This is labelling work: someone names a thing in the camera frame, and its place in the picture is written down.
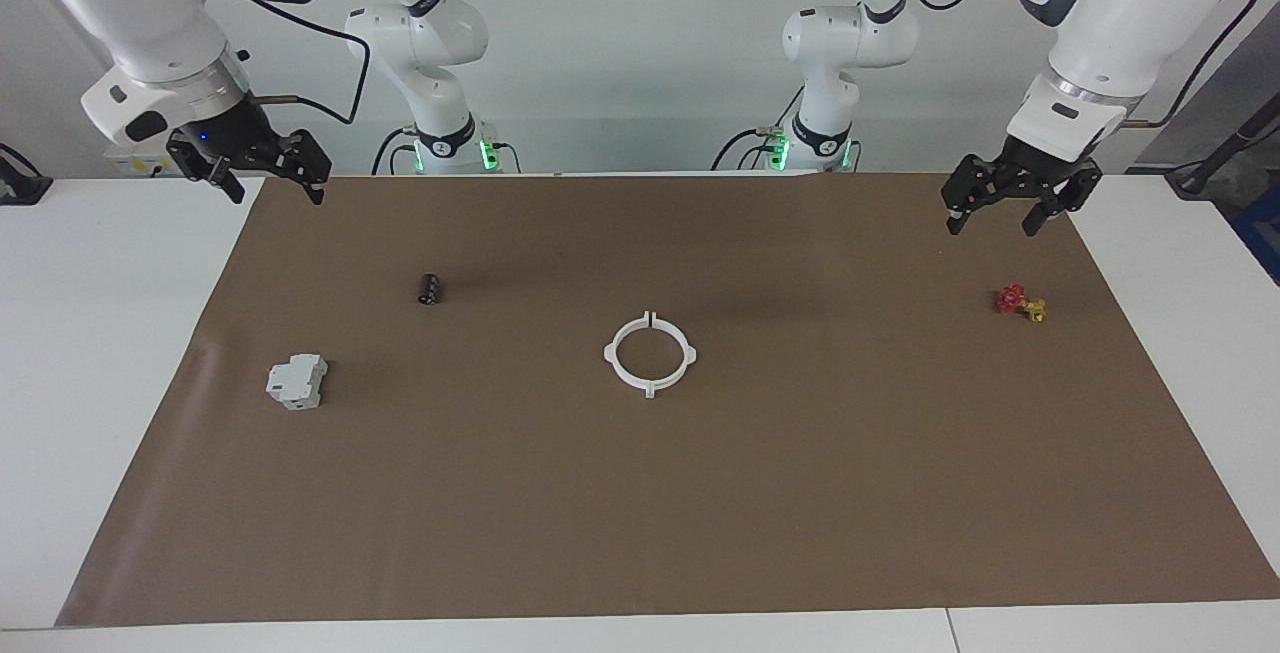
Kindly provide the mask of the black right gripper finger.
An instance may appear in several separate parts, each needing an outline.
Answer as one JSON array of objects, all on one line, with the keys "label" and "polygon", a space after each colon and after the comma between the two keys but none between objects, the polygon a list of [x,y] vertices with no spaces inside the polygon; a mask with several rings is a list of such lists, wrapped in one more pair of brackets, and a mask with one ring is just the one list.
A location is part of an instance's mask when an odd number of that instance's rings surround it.
[{"label": "black right gripper finger", "polygon": [[233,205],[241,205],[244,188],[230,169],[225,156],[206,157],[186,134],[173,132],[166,141],[166,152],[189,182],[205,182],[219,189]]},{"label": "black right gripper finger", "polygon": [[330,157],[308,131],[296,131],[278,140],[278,175],[300,184],[312,205],[325,196],[324,184],[332,172]]}]

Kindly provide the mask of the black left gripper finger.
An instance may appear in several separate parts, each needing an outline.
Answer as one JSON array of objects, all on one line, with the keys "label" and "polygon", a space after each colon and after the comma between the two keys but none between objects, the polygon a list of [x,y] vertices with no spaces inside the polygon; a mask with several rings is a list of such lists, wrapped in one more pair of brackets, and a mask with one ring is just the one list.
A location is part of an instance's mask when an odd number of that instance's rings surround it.
[{"label": "black left gripper finger", "polygon": [[950,234],[959,234],[969,216],[979,207],[991,206],[1006,197],[1009,164],[996,157],[961,157],[955,170],[941,188],[941,198],[948,211],[946,227]]},{"label": "black left gripper finger", "polygon": [[1091,197],[1102,178],[1100,166],[1082,166],[1076,173],[1068,175],[1059,188],[1046,187],[1039,195],[1039,201],[1030,207],[1030,211],[1021,223],[1021,230],[1027,237],[1036,237],[1043,225],[1061,214],[1079,211]]}]

